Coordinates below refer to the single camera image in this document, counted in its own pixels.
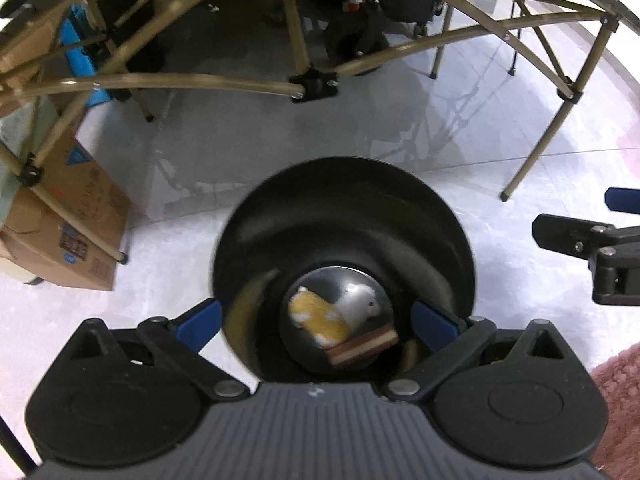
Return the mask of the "red layered sponge block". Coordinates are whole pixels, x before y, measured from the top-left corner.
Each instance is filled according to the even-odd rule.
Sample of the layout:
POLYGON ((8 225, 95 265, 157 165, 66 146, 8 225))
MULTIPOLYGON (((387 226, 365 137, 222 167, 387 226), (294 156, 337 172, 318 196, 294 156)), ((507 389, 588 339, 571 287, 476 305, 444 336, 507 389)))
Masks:
POLYGON ((347 366, 390 348, 398 340, 393 326, 385 325, 329 349, 326 355, 332 366, 347 366))

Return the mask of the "yellow plush hamster toy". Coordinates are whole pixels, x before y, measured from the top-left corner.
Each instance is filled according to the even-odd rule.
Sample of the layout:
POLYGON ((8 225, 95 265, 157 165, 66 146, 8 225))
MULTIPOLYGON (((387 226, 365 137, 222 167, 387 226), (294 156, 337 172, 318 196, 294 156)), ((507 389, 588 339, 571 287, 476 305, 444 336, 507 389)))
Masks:
POLYGON ((374 289, 365 284, 347 284, 334 301, 300 286, 288 302, 288 315, 294 325, 306 330, 322 349, 342 344, 381 312, 374 289))

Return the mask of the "black round trash bin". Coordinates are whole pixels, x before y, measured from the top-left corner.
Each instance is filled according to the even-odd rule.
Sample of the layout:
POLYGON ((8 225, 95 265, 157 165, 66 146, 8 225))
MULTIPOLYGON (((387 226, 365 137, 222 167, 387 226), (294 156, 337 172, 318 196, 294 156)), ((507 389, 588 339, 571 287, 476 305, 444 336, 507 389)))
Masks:
POLYGON ((454 212, 395 166, 356 157, 303 162, 275 174, 229 218, 214 258, 222 331, 266 382, 370 382, 393 377, 414 339, 416 302, 467 318, 476 279, 454 212), (398 341, 334 366, 288 313, 299 291, 334 304, 352 336, 391 325, 398 341))

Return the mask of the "cardboard bin with green liner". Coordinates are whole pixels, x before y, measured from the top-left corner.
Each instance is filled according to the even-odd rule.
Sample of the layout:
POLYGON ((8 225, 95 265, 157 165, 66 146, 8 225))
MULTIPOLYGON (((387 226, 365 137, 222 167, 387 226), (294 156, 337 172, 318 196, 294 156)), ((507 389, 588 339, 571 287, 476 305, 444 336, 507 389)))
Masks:
MULTIPOLYGON (((1 141, 16 156, 39 148, 58 118, 40 101, 35 130, 30 104, 1 107, 1 141)), ((69 131, 43 165, 43 188, 101 240, 114 247, 124 234, 131 200, 69 131)), ((1 257, 38 278, 64 287, 111 290, 117 262, 77 231, 30 188, 1 166, 1 257)))

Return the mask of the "olive folding slat table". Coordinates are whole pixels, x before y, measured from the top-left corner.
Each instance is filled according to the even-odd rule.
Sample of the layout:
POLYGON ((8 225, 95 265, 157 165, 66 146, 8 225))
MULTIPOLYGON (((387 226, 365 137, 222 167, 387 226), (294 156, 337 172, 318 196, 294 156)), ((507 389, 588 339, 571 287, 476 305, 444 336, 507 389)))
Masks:
POLYGON ((54 0, 1 55, 19 159, 73 136, 141 230, 228 214, 281 169, 377 159, 465 219, 624 223, 639 183, 639 38, 591 0, 454 0, 427 26, 380 0, 54 0))

